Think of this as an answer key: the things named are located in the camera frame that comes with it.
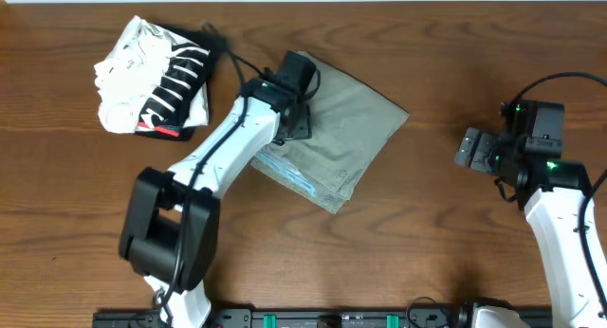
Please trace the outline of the khaki green shorts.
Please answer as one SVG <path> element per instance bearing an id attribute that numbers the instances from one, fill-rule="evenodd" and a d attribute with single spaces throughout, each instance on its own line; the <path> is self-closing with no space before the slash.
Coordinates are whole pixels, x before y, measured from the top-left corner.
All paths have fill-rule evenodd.
<path id="1" fill-rule="evenodd" d="M 250 165 L 335 214 L 409 113 L 365 83 L 300 54 L 321 71 L 320 89 L 307 102 L 312 137 L 268 144 Z"/>

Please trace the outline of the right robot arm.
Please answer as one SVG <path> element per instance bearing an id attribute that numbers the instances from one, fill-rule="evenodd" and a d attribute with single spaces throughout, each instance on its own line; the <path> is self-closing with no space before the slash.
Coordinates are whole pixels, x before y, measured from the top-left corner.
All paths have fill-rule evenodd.
<path id="1" fill-rule="evenodd" d="M 594 194 L 585 167 L 561 159 L 554 132 L 540 135 L 468 128 L 455 163 L 492 176 L 514 191 L 504 201 L 524 214 L 541 253 L 556 327 L 606 324 L 606 257 L 594 215 Z"/>

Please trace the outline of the white folded garment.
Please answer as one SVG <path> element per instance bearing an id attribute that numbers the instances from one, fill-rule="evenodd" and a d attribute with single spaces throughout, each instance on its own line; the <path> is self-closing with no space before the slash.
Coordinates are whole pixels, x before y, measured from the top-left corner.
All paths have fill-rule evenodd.
<path id="1" fill-rule="evenodd" d="M 101 97 L 98 116 L 103 128 L 115 134 L 134 134 L 146 96 L 168 67 L 171 46 L 177 42 L 165 27 L 134 16 L 113 50 L 94 65 Z M 205 105 L 209 123 L 208 98 Z"/>

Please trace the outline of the black white striped garment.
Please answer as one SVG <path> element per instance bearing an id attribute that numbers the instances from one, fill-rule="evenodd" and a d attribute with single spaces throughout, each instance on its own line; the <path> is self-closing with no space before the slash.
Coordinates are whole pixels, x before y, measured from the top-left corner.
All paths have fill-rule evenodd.
<path id="1" fill-rule="evenodd" d="M 135 134 L 171 141 L 189 140 L 200 118 L 208 122 L 206 83 L 219 58 L 227 51 L 227 38 L 210 30 L 166 29 L 177 42 L 171 46 L 168 67 L 146 96 L 139 111 Z"/>

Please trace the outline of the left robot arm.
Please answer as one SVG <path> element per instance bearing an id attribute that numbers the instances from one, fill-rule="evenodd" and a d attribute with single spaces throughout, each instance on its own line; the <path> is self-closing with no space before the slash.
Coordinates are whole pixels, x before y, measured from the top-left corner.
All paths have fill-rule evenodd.
<path id="1" fill-rule="evenodd" d="M 254 78 L 190 155 L 163 173 L 144 169 L 132 190 L 119 255 L 154 290 L 162 327 L 201 327 L 211 311 L 203 279 L 214 259 L 220 200 L 264 146 L 311 136 L 310 81 Z"/>

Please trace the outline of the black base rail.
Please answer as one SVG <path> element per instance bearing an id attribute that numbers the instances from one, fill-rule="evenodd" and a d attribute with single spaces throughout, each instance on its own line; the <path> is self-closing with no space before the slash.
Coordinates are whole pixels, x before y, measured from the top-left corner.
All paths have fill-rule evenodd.
<path id="1" fill-rule="evenodd" d="M 388 328 L 388 327 L 463 327 L 462 314 L 454 315 L 447 309 L 416 307 L 406 313 L 376 312 L 322 312 L 322 311 L 251 311 L 226 309 L 212 314 L 204 328 Z M 93 328 L 164 327 L 157 310 L 102 311 L 93 315 Z"/>

